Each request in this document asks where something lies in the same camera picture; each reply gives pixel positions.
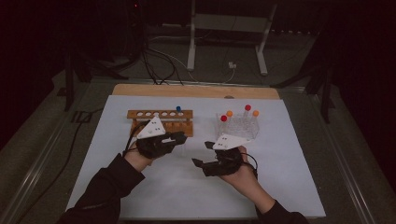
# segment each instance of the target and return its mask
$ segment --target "white board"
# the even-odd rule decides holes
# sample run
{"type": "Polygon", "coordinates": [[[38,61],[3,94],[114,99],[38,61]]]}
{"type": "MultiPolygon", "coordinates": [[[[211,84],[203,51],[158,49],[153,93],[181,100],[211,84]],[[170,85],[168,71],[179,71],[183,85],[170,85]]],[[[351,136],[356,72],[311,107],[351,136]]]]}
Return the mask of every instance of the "white board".
{"type": "Polygon", "coordinates": [[[325,217],[289,113],[282,100],[109,96],[67,208],[74,206],[91,178],[107,167],[128,140],[130,109],[193,110],[193,137],[143,171],[146,179],[121,200],[121,219],[255,218],[254,205],[217,177],[205,177],[191,158],[214,161],[205,141],[216,142],[216,113],[260,111],[260,131],[245,145],[259,164],[259,181],[289,211],[325,217]]]}

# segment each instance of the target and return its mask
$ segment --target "hand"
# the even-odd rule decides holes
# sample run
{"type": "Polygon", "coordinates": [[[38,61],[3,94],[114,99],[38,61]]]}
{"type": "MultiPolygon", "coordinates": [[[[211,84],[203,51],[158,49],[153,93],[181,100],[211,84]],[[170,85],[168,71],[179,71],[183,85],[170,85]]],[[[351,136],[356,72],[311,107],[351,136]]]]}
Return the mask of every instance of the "hand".
{"type": "Polygon", "coordinates": [[[150,166],[154,159],[148,159],[142,156],[139,153],[139,150],[135,149],[136,143],[133,143],[130,147],[130,151],[127,152],[124,156],[124,159],[127,160],[138,172],[142,172],[147,166],[150,166]]]}
{"type": "MultiPolygon", "coordinates": [[[[238,149],[242,153],[243,160],[248,162],[247,149],[245,147],[238,149]]],[[[262,188],[248,165],[243,164],[237,172],[232,175],[222,175],[220,178],[253,201],[262,213],[269,211],[275,204],[275,200],[262,188]]]]}

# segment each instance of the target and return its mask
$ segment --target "black sleeve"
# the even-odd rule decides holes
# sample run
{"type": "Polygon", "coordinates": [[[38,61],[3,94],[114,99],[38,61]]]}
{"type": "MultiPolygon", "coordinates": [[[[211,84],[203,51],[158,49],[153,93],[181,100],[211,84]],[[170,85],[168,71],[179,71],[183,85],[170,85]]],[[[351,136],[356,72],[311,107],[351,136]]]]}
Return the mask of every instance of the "black sleeve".
{"type": "Polygon", "coordinates": [[[68,209],[58,223],[117,223],[120,198],[131,193],[145,177],[120,154],[92,178],[75,207],[68,209]]]}
{"type": "Polygon", "coordinates": [[[265,214],[262,214],[257,208],[256,211],[262,224],[308,224],[301,213],[288,212],[278,201],[265,214]]]}

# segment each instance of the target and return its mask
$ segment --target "person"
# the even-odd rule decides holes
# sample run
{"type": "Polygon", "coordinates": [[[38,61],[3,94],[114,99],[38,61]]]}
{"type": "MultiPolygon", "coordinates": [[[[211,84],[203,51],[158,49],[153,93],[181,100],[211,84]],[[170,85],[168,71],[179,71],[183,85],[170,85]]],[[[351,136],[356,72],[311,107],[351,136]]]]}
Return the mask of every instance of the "person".
{"type": "MultiPolygon", "coordinates": [[[[239,147],[244,161],[248,162],[247,149],[239,147]]],[[[118,154],[92,178],[76,205],[61,215],[58,224],[65,223],[117,223],[120,216],[120,199],[129,195],[145,177],[141,172],[154,159],[142,156],[138,150],[118,154]]],[[[298,212],[289,212],[260,185],[252,168],[242,165],[232,175],[220,176],[256,206],[261,223],[306,224],[307,219],[298,212]]]]}

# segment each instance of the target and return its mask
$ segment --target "wooden test tube rack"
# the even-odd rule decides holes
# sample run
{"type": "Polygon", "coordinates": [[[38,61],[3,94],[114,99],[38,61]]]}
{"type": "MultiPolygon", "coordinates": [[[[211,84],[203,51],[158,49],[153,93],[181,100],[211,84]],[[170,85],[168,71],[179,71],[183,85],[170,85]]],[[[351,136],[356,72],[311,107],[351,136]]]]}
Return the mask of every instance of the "wooden test tube rack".
{"type": "MultiPolygon", "coordinates": [[[[152,119],[154,116],[160,118],[163,127],[167,132],[184,132],[188,137],[192,137],[192,110],[128,110],[127,119],[132,119],[131,132],[141,121],[152,119]]],[[[141,127],[134,134],[136,136],[144,127],[141,127]]]]}

